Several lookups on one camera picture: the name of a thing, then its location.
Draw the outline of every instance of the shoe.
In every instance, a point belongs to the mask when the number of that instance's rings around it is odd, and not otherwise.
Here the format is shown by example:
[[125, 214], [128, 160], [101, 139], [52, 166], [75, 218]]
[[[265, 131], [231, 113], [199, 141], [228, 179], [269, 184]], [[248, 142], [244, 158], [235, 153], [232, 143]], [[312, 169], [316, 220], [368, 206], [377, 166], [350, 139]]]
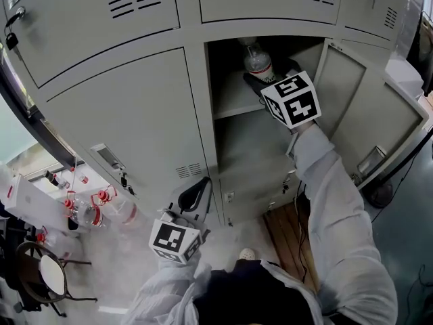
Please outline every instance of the shoe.
[[255, 260], [256, 253], [250, 248], [244, 248], [242, 249], [242, 252], [239, 254], [239, 259]]

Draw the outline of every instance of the wooden board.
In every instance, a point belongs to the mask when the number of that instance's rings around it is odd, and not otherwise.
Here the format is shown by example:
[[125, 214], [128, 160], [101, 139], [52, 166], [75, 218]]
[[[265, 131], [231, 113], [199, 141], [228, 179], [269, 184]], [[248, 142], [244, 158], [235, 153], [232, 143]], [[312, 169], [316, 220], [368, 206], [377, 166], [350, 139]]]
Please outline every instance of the wooden board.
[[319, 290], [319, 279], [315, 270], [313, 254], [308, 237], [308, 201], [297, 202], [300, 211], [302, 246], [300, 243], [300, 225], [294, 204], [287, 204], [264, 214], [265, 223], [280, 260], [280, 266], [299, 281], [305, 274], [304, 284], [315, 293]]

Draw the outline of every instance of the white lab coat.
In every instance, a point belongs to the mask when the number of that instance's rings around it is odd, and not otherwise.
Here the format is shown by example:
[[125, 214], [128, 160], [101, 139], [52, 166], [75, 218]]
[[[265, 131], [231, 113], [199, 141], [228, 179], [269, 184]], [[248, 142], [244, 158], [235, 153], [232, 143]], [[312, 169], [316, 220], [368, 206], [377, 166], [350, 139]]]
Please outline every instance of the white lab coat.
[[[363, 200], [334, 145], [313, 125], [299, 137], [294, 153], [297, 175], [307, 185], [311, 201], [309, 239], [321, 283], [319, 294], [277, 266], [266, 261], [262, 266], [302, 293], [316, 325], [332, 324], [327, 316], [334, 312], [360, 325], [395, 324], [394, 284], [380, 262]], [[122, 325], [198, 324], [192, 301], [206, 290], [210, 277], [210, 266], [196, 271], [199, 260], [199, 253], [188, 265], [161, 260], [159, 272], [138, 292]]]

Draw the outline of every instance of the open locker door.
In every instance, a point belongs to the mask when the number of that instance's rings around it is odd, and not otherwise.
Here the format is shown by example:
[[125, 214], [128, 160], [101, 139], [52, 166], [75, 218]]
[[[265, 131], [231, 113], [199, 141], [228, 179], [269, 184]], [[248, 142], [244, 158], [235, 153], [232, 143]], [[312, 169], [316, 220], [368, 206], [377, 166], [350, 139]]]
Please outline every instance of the open locker door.
[[[384, 71], [332, 40], [325, 41], [314, 85], [322, 111], [317, 122], [358, 189], [408, 146], [428, 118]], [[376, 147], [383, 152], [383, 160], [362, 174], [360, 163]]]

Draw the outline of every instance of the chair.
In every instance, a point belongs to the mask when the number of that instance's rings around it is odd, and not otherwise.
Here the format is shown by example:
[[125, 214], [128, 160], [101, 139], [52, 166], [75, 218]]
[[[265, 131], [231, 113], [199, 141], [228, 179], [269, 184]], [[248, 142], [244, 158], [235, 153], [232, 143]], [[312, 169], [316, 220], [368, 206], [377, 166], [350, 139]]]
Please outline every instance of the chair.
[[[55, 263], [56, 272], [60, 273], [63, 278], [63, 293], [58, 294], [52, 290], [52, 285], [50, 288], [50, 275], [42, 275], [40, 270], [41, 259], [37, 259], [36, 257], [32, 257], [27, 254], [30, 249], [36, 250], [38, 252], [40, 258], [44, 258], [44, 260], [51, 259]], [[68, 291], [68, 283], [66, 281], [66, 274], [64, 271], [64, 267], [68, 263], [77, 263], [81, 265], [91, 265], [91, 262], [86, 261], [77, 261], [77, 260], [66, 260], [59, 259], [53, 254], [51, 251], [46, 249], [44, 246], [40, 246], [34, 242], [24, 242], [20, 244], [16, 250], [16, 267], [18, 278], [21, 281], [24, 290], [36, 301], [49, 304], [61, 301], [62, 299], [69, 299], [73, 301], [95, 301], [97, 302], [97, 298], [95, 297], [85, 297], [85, 298], [74, 298]], [[47, 293], [45, 296], [41, 295], [38, 290], [41, 287], [48, 288], [54, 295], [54, 297], [47, 297]]]

